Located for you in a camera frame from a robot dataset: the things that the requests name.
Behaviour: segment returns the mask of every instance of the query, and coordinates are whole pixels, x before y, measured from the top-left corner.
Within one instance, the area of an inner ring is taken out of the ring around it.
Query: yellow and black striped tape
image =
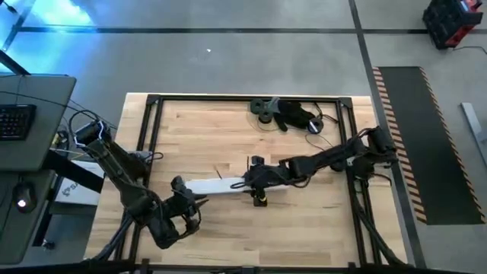
[[[394,145],[397,148],[396,155],[399,159],[399,165],[403,170],[404,181],[406,182],[407,189],[412,200],[412,206],[414,208],[416,218],[418,221],[426,223],[427,218],[425,208],[422,205],[418,184],[415,181],[412,167],[409,163],[406,147],[404,146],[403,139],[401,138],[401,132],[399,130],[399,126],[397,125],[393,106],[390,104],[389,96],[387,95],[384,78],[382,77],[382,73],[380,72],[379,68],[373,67],[373,72],[375,83],[377,85],[377,89],[379,90],[380,101],[386,114],[387,127],[389,128]]]
[[[443,113],[440,110],[440,107],[438,106],[438,99],[436,99],[436,96],[433,93],[433,90],[431,89],[431,85],[429,84],[428,78],[426,77],[425,70],[423,68],[419,68],[423,75],[423,79],[425,80],[426,86],[428,87],[429,94],[431,95],[431,100],[433,101],[434,107],[436,108],[436,111],[440,117],[441,124],[443,125],[444,131],[447,133],[448,141],[450,142],[451,149],[453,150],[455,156],[457,157],[458,164],[460,165],[460,168],[462,169],[463,176],[465,177],[466,185],[469,188],[470,194],[472,195],[473,201],[476,204],[477,210],[480,213],[480,218],[482,222],[485,224],[485,215],[482,213],[482,207],[479,204],[479,200],[477,199],[475,195],[475,190],[473,189],[473,185],[470,182],[469,176],[466,173],[465,166],[463,165],[462,159],[460,157],[460,153],[458,153],[457,147],[454,144],[453,139],[451,138],[450,130],[447,127],[447,124],[445,123]]]

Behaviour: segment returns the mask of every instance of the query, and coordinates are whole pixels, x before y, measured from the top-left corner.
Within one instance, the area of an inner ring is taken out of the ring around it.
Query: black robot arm
[[[368,146],[362,138],[368,137]],[[259,156],[252,157],[252,165],[243,175],[244,182],[231,187],[249,186],[255,206],[267,206],[265,188],[277,185],[305,187],[311,177],[320,169],[331,167],[342,171],[349,166],[358,180],[368,180],[374,173],[374,165],[397,162],[396,148],[392,140],[378,126],[363,129],[344,145],[337,145],[311,156],[296,156],[279,161],[278,166],[264,164]]]
[[[132,221],[147,226],[155,243],[166,249],[181,238],[198,231],[201,215],[199,207],[206,200],[203,195],[195,195],[187,189],[181,177],[171,182],[173,196],[161,200],[159,196],[143,186],[141,179],[148,172],[146,158],[138,153],[128,153],[120,148],[110,136],[110,128],[103,122],[95,120],[75,133],[75,144],[89,154],[105,171],[112,183],[120,192],[120,202],[128,212],[119,231],[107,245],[103,256],[106,258],[114,248],[114,241],[121,238],[120,232],[126,230]],[[171,218],[181,216],[186,222],[186,231],[180,234]]]

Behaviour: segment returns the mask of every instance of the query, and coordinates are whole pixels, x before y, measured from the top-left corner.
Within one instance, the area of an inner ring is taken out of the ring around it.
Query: black object
[[[388,97],[388,108],[393,111],[386,113],[387,123],[391,126],[395,121],[392,137],[399,137],[403,143],[404,149],[398,149],[398,155],[405,160],[399,164],[406,172],[403,180],[417,220],[427,225],[485,224],[472,184],[422,70],[384,67],[378,72],[387,88],[380,95]]]
[[[25,140],[35,115],[35,105],[0,105],[0,141]]]
[[[262,99],[254,99],[250,101],[250,112],[253,114],[259,114],[264,109],[266,103]]]
[[[477,11],[480,0],[432,0],[423,13],[423,21],[437,49],[456,47],[482,22]]]
[[[301,103],[293,100],[283,100],[277,97],[265,102],[262,99],[250,101],[250,112],[259,116],[259,121],[268,124],[275,119],[280,130],[288,131],[286,125],[298,129],[308,130],[312,134],[319,134],[323,130],[322,116],[315,116],[301,107]]]
[[[265,274],[265,273],[335,273],[335,274],[469,274],[466,272],[451,272],[436,269],[421,269],[410,265],[376,266],[365,264],[357,267],[349,263],[347,267],[278,267],[278,266],[182,266],[149,263],[142,259],[138,264],[131,260],[117,260],[108,262],[84,261],[81,263],[66,263],[48,266],[21,266],[3,269],[5,273],[49,273],[49,274],[107,274],[136,272],[149,274],[154,271],[166,272],[210,272],[222,274]]]
[[[263,124],[268,124],[272,122],[273,117],[274,115],[272,114],[272,112],[269,111],[263,111],[259,113],[259,121]]]
[[[361,138],[367,136],[369,147],[366,147]],[[279,165],[269,166],[264,164],[264,159],[259,156],[252,157],[252,165],[243,175],[243,183],[235,183],[231,188],[248,186],[253,197],[254,206],[267,206],[265,188],[278,185],[291,185],[297,188],[306,187],[311,177],[320,169],[336,163],[347,163],[347,176],[351,175],[355,180],[366,182],[374,173],[374,165],[387,163],[389,166],[396,163],[396,148],[392,139],[378,126],[374,129],[363,129],[351,137],[345,144],[337,145],[318,154],[311,156],[296,156],[279,161]],[[335,170],[345,169],[345,165],[335,165]],[[371,221],[370,213],[366,213],[358,201],[356,195],[352,195],[352,208],[364,223],[376,244],[389,264],[403,264],[389,249],[379,235]]]
[[[107,260],[110,257],[121,235],[132,221],[141,227],[147,226],[154,242],[161,249],[166,249],[176,241],[199,230],[201,222],[199,207],[207,200],[200,202],[197,200],[204,199],[205,196],[193,194],[178,176],[171,182],[174,195],[164,201],[161,200],[155,192],[138,181],[148,172],[145,159],[120,148],[111,139],[110,127],[105,122],[95,120],[88,123],[75,133],[74,140],[80,149],[101,166],[120,191],[121,203],[127,212],[119,231],[94,260]],[[176,216],[181,216],[186,223],[186,230],[182,234],[171,221]]]
[[[7,67],[7,69],[10,69],[16,75],[30,75],[25,68],[10,58],[10,56],[8,56],[3,50],[0,50],[0,63]]]
[[[249,103],[251,100],[254,99],[261,99],[264,101],[269,101],[272,98],[271,97],[258,97],[258,96],[234,96],[234,95],[210,95],[210,94],[205,94],[205,95],[184,95],[184,94],[177,94],[177,95],[159,95],[159,94],[149,94],[147,96],[146,100],[146,105],[145,105],[145,111],[144,111],[144,116],[142,120],[142,127],[141,127],[141,132],[138,137],[138,146],[143,145],[145,141],[145,136],[147,134],[148,130],[148,121],[150,118],[150,112],[153,110],[155,106],[156,107],[156,114],[155,114],[155,119],[154,119],[154,124],[152,127],[152,134],[151,134],[151,141],[149,145],[149,151],[153,151],[155,148],[155,144],[157,143],[157,137],[159,133],[159,127],[161,125],[161,114],[162,114],[162,107],[165,101],[167,100],[183,100],[183,101],[221,101],[221,102],[247,102]],[[352,132],[352,134],[356,134],[357,129],[356,129],[356,124],[355,124],[355,115],[354,115],[354,110],[353,110],[353,104],[352,100],[349,97],[286,97],[286,100],[290,101],[297,101],[297,102],[302,102],[302,103],[319,103],[319,104],[329,104],[333,105],[336,108],[336,123],[339,129],[340,133],[340,139],[342,144],[346,143],[347,139],[347,133],[346,133],[346,125],[345,125],[345,117],[343,115],[343,111],[347,112],[347,117],[349,120],[349,127]],[[350,203],[352,207],[352,219],[353,219],[353,225],[354,225],[354,230],[355,230],[355,241],[357,244],[357,253],[358,253],[358,261],[361,266],[365,266],[367,264],[366,260],[366,253],[365,253],[365,248],[364,248],[364,235],[362,234],[361,230],[361,224],[360,224],[360,218],[358,217],[358,212],[356,210],[356,207],[354,206],[354,199],[353,196],[357,194],[355,188],[354,188],[354,178],[352,174],[349,172],[350,169],[348,167],[345,167],[345,170],[347,171],[347,184],[348,184],[348,192],[349,192],[349,198],[350,198]],[[146,174],[144,177],[144,181],[147,181],[148,183],[148,178],[150,174]],[[363,188],[361,193],[364,197],[364,201],[370,201],[370,196],[368,193],[367,188]],[[370,203],[364,204],[364,210],[366,216],[368,216],[368,219],[373,223],[373,215],[372,215],[372,208],[370,207]],[[140,228],[138,225],[135,226],[134,234],[132,236],[132,242],[130,244],[129,248],[129,260],[135,261],[136,254],[137,254],[137,249],[138,249],[138,240],[140,236]],[[123,250],[123,247],[121,243],[123,243],[123,240],[125,238],[121,237],[121,240],[119,241],[119,244],[116,248],[116,251],[120,250],[119,252],[115,253],[115,260],[120,261],[121,259],[121,250]],[[419,256],[422,259],[422,253],[417,254],[417,250],[413,250],[413,253],[417,256]],[[374,263],[380,263],[379,260],[374,259]],[[188,267],[192,270],[198,270],[198,269],[220,269],[217,266],[194,266],[193,268],[191,266],[156,266],[159,269],[188,269]],[[307,271],[310,270],[312,272],[323,272],[323,271],[328,271],[328,270],[334,270],[338,271],[337,269],[330,269],[330,268],[303,268],[303,267],[298,267],[298,268],[286,268],[286,267],[277,267],[274,268],[275,271],[285,271],[286,269],[290,269],[290,271]]]
[[[12,202],[21,213],[29,213],[37,206],[36,189],[31,182],[19,182],[12,190]]]
[[[3,2],[3,3],[4,3],[6,6],[7,6],[8,11],[10,11],[10,12],[11,12],[11,13],[13,13],[13,14],[17,14],[17,10],[16,10],[14,7],[10,6],[10,5],[9,5],[9,4],[7,4],[6,2]]]

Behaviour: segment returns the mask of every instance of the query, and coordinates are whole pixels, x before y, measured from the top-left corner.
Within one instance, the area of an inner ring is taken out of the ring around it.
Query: keyboard
[[[0,141],[25,140],[35,116],[34,105],[0,104]]]

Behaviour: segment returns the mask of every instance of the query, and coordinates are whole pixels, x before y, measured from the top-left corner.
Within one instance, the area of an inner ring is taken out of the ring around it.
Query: desk
[[[0,264],[22,261],[37,220],[46,208],[44,204],[55,176],[53,170],[58,170],[58,174],[71,172],[68,166],[70,162],[67,161],[66,164],[64,161],[57,161],[61,157],[49,151],[49,147],[65,112],[63,105],[68,104],[75,82],[73,77],[58,75],[0,77],[0,91],[14,93],[0,93],[1,104],[37,106],[29,136],[25,140],[0,142],[0,195],[6,194],[5,200],[0,204],[0,229],[5,223],[0,234]],[[60,105],[17,97],[15,94],[50,100]],[[79,175],[83,171],[75,170],[75,174]],[[24,180],[34,184],[37,196],[37,207],[27,214],[20,213],[11,203],[11,191],[18,182],[19,172]],[[98,177],[91,173],[89,175],[94,178],[91,182],[100,185]]]
[[[136,147],[147,94],[127,94],[116,141],[126,150]],[[375,125],[369,97],[353,97],[358,129]],[[323,113],[336,117],[335,107],[320,105]],[[316,110],[304,104],[308,110]],[[325,120],[322,136],[339,144],[335,124]],[[271,123],[267,129],[274,129]],[[261,155],[266,163],[319,152],[307,144],[304,133],[290,130],[257,131],[256,117],[245,102],[166,101],[158,145],[164,153],[152,168],[149,188],[165,199],[176,175],[184,180],[241,176],[247,156]],[[316,136],[315,145],[329,146]],[[406,261],[403,239],[389,182],[374,178],[370,194],[378,231]],[[319,171],[305,189],[269,192],[269,206],[255,208],[248,194],[209,197],[202,208],[201,229],[168,250],[154,244],[148,230],[142,231],[137,260],[156,264],[225,266],[346,266],[358,255],[344,173],[329,168]],[[105,183],[95,215],[86,257],[96,255],[119,227],[123,208],[112,183]],[[126,239],[124,257],[132,232]],[[365,239],[368,255],[370,242]]]

